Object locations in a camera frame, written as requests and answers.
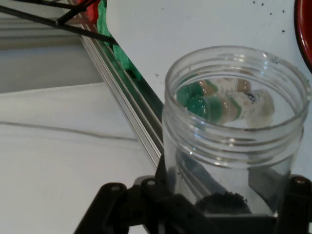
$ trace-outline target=black bracket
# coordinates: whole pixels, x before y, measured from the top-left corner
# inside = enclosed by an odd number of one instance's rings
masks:
[[[266,215],[205,216],[182,195],[169,192],[160,163],[156,176],[130,189],[109,183],[100,189],[75,234],[127,234],[143,224],[150,234],[307,234],[312,221],[311,181],[289,179],[278,217]]]
[[[57,1],[47,1],[47,0],[15,0],[15,1],[34,3],[34,4],[51,6],[51,7],[67,8],[67,9],[70,9],[70,11],[65,13],[62,17],[58,18],[57,20],[52,20],[52,19],[47,19],[44,17],[32,15],[23,11],[18,11],[18,10],[5,7],[5,6],[1,6],[1,5],[0,5],[0,12],[117,45],[116,40],[111,37],[108,37],[108,36],[105,36],[96,32],[92,32],[89,30],[85,30],[79,27],[65,24],[68,20],[73,18],[75,15],[79,14],[82,11],[85,11],[85,9],[89,5],[91,5],[93,2],[95,2],[95,0],[84,0],[82,3],[78,5],[70,5],[70,4],[60,3]]]

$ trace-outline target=green object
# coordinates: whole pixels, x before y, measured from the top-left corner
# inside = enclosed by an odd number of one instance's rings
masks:
[[[217,123],[222,117],[222,101],[215,96],[195,95],[190,98],[187,109],[213,123]]]
[[[108,31],[106,23],[106,4],[106,0],[101,0],[98,4],[97,31],[100,34],[112,37],[111,33]],[[115,58],[120,62],[122,69],[125,71],[131,71],[138,80],[141,80],[141,73],[133,65],[123,49],[119,45],[113,45],[113,51]]]
[[[191,97],[194,95],[202,96],[203,94],[203,88],[199,82],[194,82],[180,88],[176,94],[176,99],[183,107],[186,107]]]
[[[133,68],[132,68],[132,73],[133,75],[138,79],[138,80],[141,80],[143,78],[143,76],[141,75],[141,73],[138,71],[138,69],[133,65]]]
[[[111,37],[111,33],[108,31],[106,23],[106,2],[101,0],[98,4],[98,19],[97,19],[97,31],[100,34]]]
[[[123,70],[131,71],[134,67],[133,63],[130,61],[126,53],[119,45],[113,45],[113,51],[115,58],[120,62]]]

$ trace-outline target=black powder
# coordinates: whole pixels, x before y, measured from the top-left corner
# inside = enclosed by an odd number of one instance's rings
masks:
[[[226,192],[205,196],[196,202],[195,206],[207,214],[251,214],[246,202],[247,200],[242,195]]]

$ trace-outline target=black cable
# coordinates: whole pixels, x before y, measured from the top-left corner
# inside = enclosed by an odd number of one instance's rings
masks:
[[[86,37],[90,37],[90,38],[94,38],[94,39],[102,40],[102,41],[105,41],[105,42],[108,42],[108,43],[111,43],[111,44],[118,45],[116,40],[111,38],[111,37],[108,37],[108,36],[105,36],[105,35],[102,35],[102,34],[98,34],[98,33],[94,33],[94,32],[88,31],[88,30],[84,30],[82,28],[77,28],[77,27],[74,27],[74,26],[71,26],[71,25],[67,25],[67,24],[56,25],[54,20],[46,19],[46,18],[39,17],[39,16],[35,16],[35,15],[32,15],[32,14],[28,14],[28,13],[25,13],[25,12],[22,12],[22,11],[11,9],[11,8],[8,8],[8,7],[5,7],[5,6],[1,6],[0,5],[0,12],[5,13],[5,14],[9,14],[9,15],[12,15],[12,16],[16,16],[16,17],[19,17],[19,18],[22,18],[22,19],[30,20],[30,21],[33,21],[33,22],[36,22],[36,23],[41,23],[41,24],[44,24],[44,25],[48,25],[48,26],[51,26],[51,27],[54,27],[54,28],[63,29],[63,30],[68,31],[68,32],[80,34],[80,35],[83,35],[83,36],[86,36]]]
[[[57,19],[56,23],[58,25],[65,24],[68,20],[70,20],[72,17],[80,13],[81,11],[84,11],[88,6],[90,6],[92,3],[94,3],[96,0],[84,0],[82,3],[75,6],[72,10],[67,12],[65,15]]]
[[[59,0],[54,1],[45,1],[45,0],[14,0],[19,2],[26,2],[26,3],[34,3],[38,5],[45,5],[45,6],[52,6],[52,7],[58,7],[58,8],[65,8],[65,9],[74,9],[76,6],[71,4],[65,4],[58,2]]]

